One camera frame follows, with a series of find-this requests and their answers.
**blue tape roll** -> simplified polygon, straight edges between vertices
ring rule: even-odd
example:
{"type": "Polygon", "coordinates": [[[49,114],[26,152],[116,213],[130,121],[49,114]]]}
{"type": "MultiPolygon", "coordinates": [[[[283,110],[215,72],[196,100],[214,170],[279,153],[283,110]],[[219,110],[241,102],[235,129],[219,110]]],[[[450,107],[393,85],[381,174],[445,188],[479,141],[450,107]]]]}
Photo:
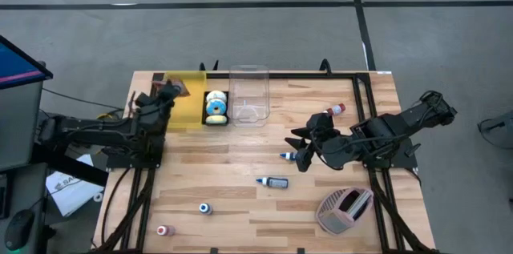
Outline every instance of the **blue tape roll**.
{"type": "Polygon", "coordinates": [[[224,115],[226,112],[226,103],[222,99],[211,99],[207,103],[208,115],[224,115]]]}

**small bottle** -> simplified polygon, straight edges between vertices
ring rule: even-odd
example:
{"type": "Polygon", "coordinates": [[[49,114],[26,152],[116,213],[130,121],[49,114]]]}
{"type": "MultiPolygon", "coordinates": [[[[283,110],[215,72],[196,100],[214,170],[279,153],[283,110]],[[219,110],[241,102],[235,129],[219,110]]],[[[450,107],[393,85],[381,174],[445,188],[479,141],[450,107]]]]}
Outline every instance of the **small bottle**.
{"type": "Polygon", "coordinates": [[[157,234],[160,236],[172,236],[176,232],[173,226],[162,225],[157,228],[157,234]]]}
{"type": "Polygon", "coordinates": [[[212,206],[210,206],[209,204],[206,204],[206,203],[202,203],[200,204],[200,213],[201,214],[204,214],[204,215],[210,215],[212,214],[212,206]]]}
{"type": "Polygon", "coordinates": [[[281,158],[285,158],[288,161],[295,161],[296,160],[296,153],[294,152],[286,152],[280,154],[281,158]]]}
{"type": "Polygon", "coordinates": [[[326,109],[326,111],[324,112],[328,113],[328,115],[334,116],[341,114],[343,111],[345,111],[345,105],[343,103],[339,103],[338,105],[335,105],[330,109],[326,109]]]}
{"type": "Polygon", "coordinates": [[[261,183],[264,186],[269,187],[280,187],[280,188],[288,188],[289,181],[287,179],[273,178],[273,177],[263,177],[256,179],[258,183],[261,183]]]}

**wooden table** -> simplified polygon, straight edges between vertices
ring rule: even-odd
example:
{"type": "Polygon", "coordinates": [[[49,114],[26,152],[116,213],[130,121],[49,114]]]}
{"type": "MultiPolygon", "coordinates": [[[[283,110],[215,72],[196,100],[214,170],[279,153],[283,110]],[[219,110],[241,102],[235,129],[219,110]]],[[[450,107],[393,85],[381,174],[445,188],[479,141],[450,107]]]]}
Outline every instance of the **wooden table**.
{"type": "MultiPolygon", "coordinates": [[[[130,86],[149,93],[155,72],[136,71],[130,86]]],[[[390,73],[370,72],[378,114],[398,113],[401,108],[390,73]]],[[[303,127],[311,114],[343,102],[346,110],[334,118],[343,134],[358,122],[353,86],[344,79],[271,79],[271,114],[264,127],[206,127],[174,130],[166,134],[166,151],[156,171],[151,196],[144,252],[381,252],[374,210],[339,236],[322,231],[314,219],[320,201],[331,191],[345,187],[370,187],[366,169],[348,163],[333,171],[314,156],[306,173],[279,157],[292,148],[284,137],[303,127]],[[262,187],[255,178],[287,177],[289,189],[262,187]],[[214,208],[211,216],[199,213],[200,203],[214,208]],[[161,224],[176,227],[171,237],[157,236],[161,224]]],[[[207,90],[228,90],[227,79],[209,79],[207,90]]],[[[366,117],[369,110],[366,104],[366,117]]],[[[111,172],[94,241],[100,244],[107,197],[123,169],[111,172]]],[[[131,170],[119,185],[107,217],[107,236],[125,215],[133,177],[131,170]]],[[[434,247],[418,181],[402,169],[392,169],[398,211],[418,238],[434,247]]],[[[386,214],[390,247],[395,242],[386,214]]],[[[139,219],[134,220],[130,248],[135,247],[139,219]]]]}

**yellow tray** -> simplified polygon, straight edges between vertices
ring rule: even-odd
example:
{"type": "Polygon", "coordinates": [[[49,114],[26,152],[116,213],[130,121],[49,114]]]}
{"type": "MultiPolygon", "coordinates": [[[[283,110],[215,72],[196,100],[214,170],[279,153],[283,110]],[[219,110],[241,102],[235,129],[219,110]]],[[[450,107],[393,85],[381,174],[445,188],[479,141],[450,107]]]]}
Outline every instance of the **yellow tray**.
{"type": "Polygon", "coordinates": [[[164,81],[168,77],[180,78],[191,94],[188,97],[177,97],[175,99],[175,106],[171,109],[168,129],[201,127],[207,73],[205,71],[168,71],[164,75],[164,81]]]}

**clear plastic container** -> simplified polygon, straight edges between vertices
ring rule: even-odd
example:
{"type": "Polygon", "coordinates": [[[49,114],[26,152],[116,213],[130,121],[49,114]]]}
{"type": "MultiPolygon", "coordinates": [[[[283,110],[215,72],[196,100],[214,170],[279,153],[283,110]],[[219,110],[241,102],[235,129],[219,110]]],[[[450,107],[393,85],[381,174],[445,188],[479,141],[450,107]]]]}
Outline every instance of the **clear plastic container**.
{"type": "Polygon", "coordinates": [[[269,117],[269,69],[233,66],[230,69],[228,117],[237,127],[261,127],[269,117]]]}

